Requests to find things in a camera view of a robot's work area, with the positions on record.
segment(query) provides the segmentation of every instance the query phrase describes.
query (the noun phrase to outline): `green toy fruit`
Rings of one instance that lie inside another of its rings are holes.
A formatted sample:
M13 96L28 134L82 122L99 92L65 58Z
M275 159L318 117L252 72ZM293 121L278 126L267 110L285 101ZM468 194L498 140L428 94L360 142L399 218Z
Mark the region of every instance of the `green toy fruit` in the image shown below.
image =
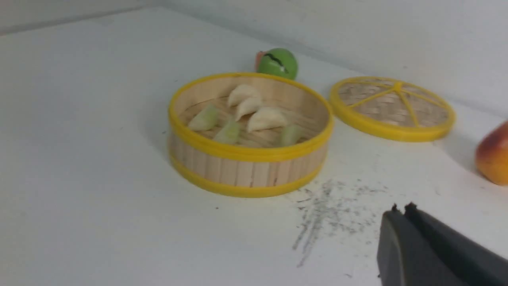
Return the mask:
M298 62L290 51L275 48L263 54L257 72L295 79L298 73Z

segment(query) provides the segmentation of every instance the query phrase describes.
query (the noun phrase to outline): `toy food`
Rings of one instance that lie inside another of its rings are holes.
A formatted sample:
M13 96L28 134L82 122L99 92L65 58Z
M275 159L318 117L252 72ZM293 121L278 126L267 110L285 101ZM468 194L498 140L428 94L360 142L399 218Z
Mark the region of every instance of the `toy food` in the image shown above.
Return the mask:
M261 98L261 94L257 89L248 84L240 84L229 94L228 107L238 105L249 97Z
M217 124L218 114L217 108L213 104L209 104L192 118L187 127L192 131L210 130Z
M296 124L284 127L279 137L279 147L287 147L296 144L302 137L302 128Z
M492 183L508 185L508 121L488 134L478 145L476 166Z
M247 132L251 133L256 130L284 127L287 124L288 120L280 109L276 107L262 107L250 117L247 123Z
M215 135L214 141L224 144L235 144L240 137L240 124L229 118L224 127Z
M238 121L242 116L254 113L263 106L263 101L260 97L249 97L238 104L236 107L236 118Z
M296 78L298 62L290 51L283 48L275 48L267 52L259 52L257 58L260 58L259 63L256 64L257 72L288 79Z

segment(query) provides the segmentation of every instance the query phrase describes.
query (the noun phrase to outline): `red-yellow toy fruit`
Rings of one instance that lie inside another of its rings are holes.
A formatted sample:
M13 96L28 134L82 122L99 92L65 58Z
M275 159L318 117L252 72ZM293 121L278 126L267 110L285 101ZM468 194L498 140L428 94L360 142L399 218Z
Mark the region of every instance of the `red-yellow toy fruit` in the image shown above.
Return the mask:
M508 185L508 121L497 127L478 145L476 166L492 183Z

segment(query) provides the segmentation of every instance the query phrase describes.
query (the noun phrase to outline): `dumpling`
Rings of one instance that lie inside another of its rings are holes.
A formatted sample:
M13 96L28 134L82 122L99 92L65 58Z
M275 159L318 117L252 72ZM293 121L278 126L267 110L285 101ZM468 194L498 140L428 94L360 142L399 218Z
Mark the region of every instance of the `dumpling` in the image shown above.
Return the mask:
M290 124L284 127L280 133L278 147L287 147L296 144L302 137L302 128L296 124Z
M258 112L250 117L249 122L247 122L247 132L251 133L256 130L284 127L287 124L288 120L280 109L275 107L261 107Z
M261 94L257 89L248 85L241 84L237 86L230 94L228 98L228 107L235 106L240 104L240 102L244 101L249 97L259 97L261 98Z
M249 97L240 102L236 107L236 118L238 121L242 116L258 111L263 106L261 97Z
M209 104L187 124L192 131L205 131L212 129L218 120L219 111L213 104Z
M230 118L213 140L224 144L235 144L240 138L240 124Z

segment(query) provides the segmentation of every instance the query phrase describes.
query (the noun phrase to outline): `steamer basket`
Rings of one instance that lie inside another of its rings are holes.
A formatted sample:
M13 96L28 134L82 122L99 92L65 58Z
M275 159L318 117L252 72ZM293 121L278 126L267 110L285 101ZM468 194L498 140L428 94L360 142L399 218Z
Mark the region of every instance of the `steamer basket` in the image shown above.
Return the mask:
M254 131L242 126L239 142L226 145L211 140L235 107L228 108L229 93L239 84L260 91L265 106L279 107L303 129L293 146L274 148L282 128ZM187 123L208 104L219 109L219 124L212 130L193 132ZM176 170L191 183L211 192L238 197L268 197L300 188L320 171L333 129L327 101L292 80L261 73L227 73L204 77L179 89L169 105L172 127L169 153Z

